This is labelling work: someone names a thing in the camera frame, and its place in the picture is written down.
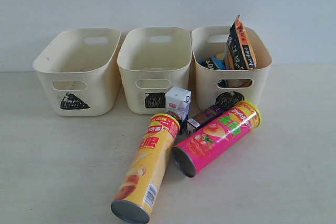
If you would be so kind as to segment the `blue cookie bag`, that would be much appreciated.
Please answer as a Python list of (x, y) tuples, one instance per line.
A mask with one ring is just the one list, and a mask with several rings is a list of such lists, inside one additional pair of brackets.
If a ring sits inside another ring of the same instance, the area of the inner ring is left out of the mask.
[(201, 66), (212, 70), (226, 70), (224, 53), (213, 55), (205, 60), (198, 62)]

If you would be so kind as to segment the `pink chips can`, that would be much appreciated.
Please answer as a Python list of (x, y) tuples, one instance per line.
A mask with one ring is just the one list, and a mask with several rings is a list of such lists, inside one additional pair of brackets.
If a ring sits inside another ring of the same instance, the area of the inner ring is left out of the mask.
[(172, 157), (187, 177), (194, 177), (251, 130), (260, 126), (256, 105), (239, 101), (172, 148)]

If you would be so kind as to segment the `orange snack bag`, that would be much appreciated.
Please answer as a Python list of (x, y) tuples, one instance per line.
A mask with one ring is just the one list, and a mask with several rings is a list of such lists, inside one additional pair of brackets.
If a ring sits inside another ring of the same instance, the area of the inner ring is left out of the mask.
[(244, 24), (237, 15), (229, 29), (224, 63), (227, 70), (255, 70), (257, 60)]

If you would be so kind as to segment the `yellow chips can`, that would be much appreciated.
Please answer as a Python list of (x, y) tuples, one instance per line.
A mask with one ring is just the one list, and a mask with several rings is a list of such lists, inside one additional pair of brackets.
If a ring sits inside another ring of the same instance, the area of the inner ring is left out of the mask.
[(152, 116), (134, 159), (111, 203), (112, 212), (130, 223), (148, 223), (180, 131), (174, 117)]

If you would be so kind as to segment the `white blue milk carton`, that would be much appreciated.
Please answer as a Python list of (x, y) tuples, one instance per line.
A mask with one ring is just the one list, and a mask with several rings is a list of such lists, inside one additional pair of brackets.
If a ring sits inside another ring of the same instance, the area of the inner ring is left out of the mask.
[(172, 87), (165, 94), (165, 111), (170, 116), (177, 119), (182, 129), (188, 120), (191, 103), (191, 91), (180, 87)]

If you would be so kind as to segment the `purple drink carton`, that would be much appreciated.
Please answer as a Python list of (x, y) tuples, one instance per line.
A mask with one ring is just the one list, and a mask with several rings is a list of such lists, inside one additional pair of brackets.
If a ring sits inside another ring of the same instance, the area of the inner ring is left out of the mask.
[(224, 111), (217, 105), (211, 105), (207, 109), (196, 114), (187, 120), (186, 136), (192, 135), (194, 132), (204, 127), (206, 124), (219, 117)]

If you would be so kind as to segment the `cream bin square mark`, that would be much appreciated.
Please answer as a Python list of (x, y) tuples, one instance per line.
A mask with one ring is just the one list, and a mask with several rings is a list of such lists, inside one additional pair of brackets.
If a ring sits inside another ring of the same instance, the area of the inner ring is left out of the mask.
[(187, 89), (192, 62), (191, 34), (179, 27), (146, 27), (130, 31), (117, 64), (129, 109), (137, 114), (165, 111), (172, 87)]

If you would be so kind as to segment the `cream bin circle mark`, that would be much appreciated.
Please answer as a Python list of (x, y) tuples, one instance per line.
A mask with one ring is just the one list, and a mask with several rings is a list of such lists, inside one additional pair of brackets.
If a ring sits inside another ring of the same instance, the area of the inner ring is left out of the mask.
[(227, 110), (235, 102), (247, 100), (258, 105), (268, 76), (272, 58), (257, 33), (246, 27), (256, 55), (256, 70), (212, 70), (199, 64), (211, 56), (224, 52), (223, 42), (210, 42), (214, 35), (228, 35), (228, 26), (200, 27), (191, 32), (195, 66), (195, 97), (201, 110), (211, 105)]

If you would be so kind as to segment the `cream bin triangle mark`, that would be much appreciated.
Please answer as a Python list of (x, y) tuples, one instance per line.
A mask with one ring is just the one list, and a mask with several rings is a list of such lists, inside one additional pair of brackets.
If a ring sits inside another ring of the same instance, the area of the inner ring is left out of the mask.
[(33, 63), (53, 110), (62, 116), (109, 112), (121, 85), (116, 63), (120, 47), (121, 33), (111, 28), (57, 35)]

